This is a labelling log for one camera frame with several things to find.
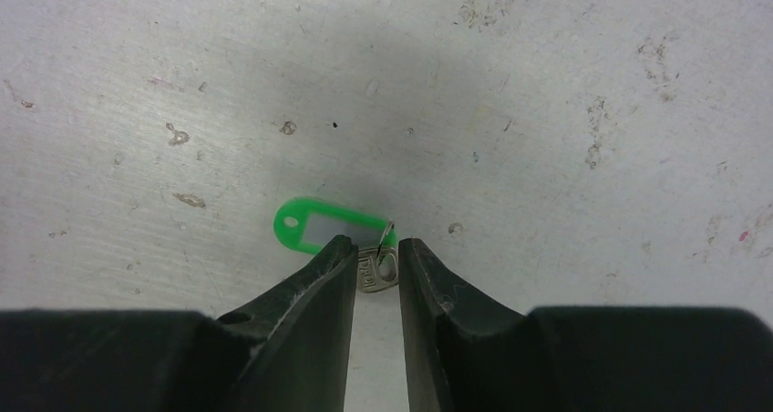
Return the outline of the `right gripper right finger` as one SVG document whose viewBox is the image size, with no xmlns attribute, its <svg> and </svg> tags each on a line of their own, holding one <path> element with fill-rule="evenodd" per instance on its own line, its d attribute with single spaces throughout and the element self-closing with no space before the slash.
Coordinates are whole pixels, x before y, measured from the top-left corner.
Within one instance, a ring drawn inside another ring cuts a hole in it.
<svg viewBox="0 0 773 412">
<path fill-rule="evenodd" d="M 398 245 L 409 408 L 514 411 L 520 314 L 453 273 L 419 238 Z"/>
</svg>

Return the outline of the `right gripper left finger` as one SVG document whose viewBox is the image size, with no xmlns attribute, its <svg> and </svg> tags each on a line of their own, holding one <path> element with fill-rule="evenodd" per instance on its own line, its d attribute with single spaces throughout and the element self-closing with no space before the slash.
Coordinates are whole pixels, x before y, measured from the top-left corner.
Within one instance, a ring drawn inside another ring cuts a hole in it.
<svg viewBox="0 0 773 412">
<path fill-rule="evenodd" d="M 299 271 L 219 317 L 248 341 L 224 410 L 343 410 L 357 256 L 337 235 Z"/>
</svg>

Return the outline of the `green tag key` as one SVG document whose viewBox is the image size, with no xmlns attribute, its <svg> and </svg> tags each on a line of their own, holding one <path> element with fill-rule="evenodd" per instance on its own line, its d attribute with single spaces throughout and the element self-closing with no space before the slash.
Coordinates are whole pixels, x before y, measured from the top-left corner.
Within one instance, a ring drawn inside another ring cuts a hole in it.
<svg viewBox="0 0 773 412">
<path fill-rule="evenodd" d="M 301 197 L 278 209 L 273 232 L 284 247 L 312 255 L 333 237 L 344 235 L 358 247 L 359 292 L 374 294 L 398 285 L 397 234 L 395 224 L 386 218 Z"/>
</svg>

